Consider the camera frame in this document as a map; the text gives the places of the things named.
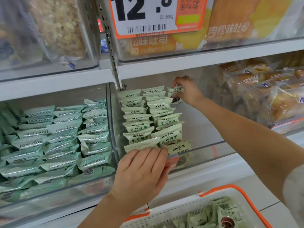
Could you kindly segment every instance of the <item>person's right hand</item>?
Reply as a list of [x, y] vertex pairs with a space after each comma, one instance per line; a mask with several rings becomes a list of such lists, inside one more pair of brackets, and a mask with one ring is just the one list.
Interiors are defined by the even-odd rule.
[[200, 92], [192, 78], [188, 76], [176, 77], [172, 83], [172, 88], [177, 84], [184, 87], [184, 92], [174, 93], [173, 96], [183, 99], [188, 105], [195, 107], [196, 103], [204, 99], [203, 94]]

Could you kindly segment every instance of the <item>label sticker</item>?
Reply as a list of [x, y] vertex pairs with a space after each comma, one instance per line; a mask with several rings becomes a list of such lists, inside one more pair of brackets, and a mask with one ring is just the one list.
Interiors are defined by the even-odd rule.
[[198, 31], [208, 0], [109, 0], [116, 37]]

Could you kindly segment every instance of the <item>hand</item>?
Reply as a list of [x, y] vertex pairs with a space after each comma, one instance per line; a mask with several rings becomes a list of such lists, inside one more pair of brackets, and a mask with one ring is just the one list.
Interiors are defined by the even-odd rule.
[[200, 92], [192, 78], [188, 76], [176, 77], [172, 83], [172, 88], [177, 84], [184, 87], [184, 92], [174, 93], [173, 96], [183, 99], [188, 105], [195, 107], [201, 99], [204, 99], [203, 94]]
[[134, 149], [119, 162], [109, 195], [128, 215], [154, 199], [168, 180], [167, 148]]

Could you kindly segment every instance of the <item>person's left hand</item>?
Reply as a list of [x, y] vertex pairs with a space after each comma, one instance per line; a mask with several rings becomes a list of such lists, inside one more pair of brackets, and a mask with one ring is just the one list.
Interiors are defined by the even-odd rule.
[[131, 214], [154, 199], [164, 187], [170, 168], [165, 168], [167, 148], [134, 149], [119, 162], [109, 196]]

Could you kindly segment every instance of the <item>white plastic basket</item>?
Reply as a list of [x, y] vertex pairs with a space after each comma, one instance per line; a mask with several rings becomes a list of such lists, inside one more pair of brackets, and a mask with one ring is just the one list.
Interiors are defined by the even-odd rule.
[[206, 193], [199, 192], [165, 205], [148, 209], [145, 214], [133, 215], [127, 219], [121, 228], [162, 228], [178, 218], [187, 219], [188, 212], [198, 212], [205, 207], [211, 199], [229, 196], [238, 204], [242, 220], [247, 228], [272, 228], [267, 220], [253, 205], [246, 193], [238, 186], [225, 185], [214, 188]]

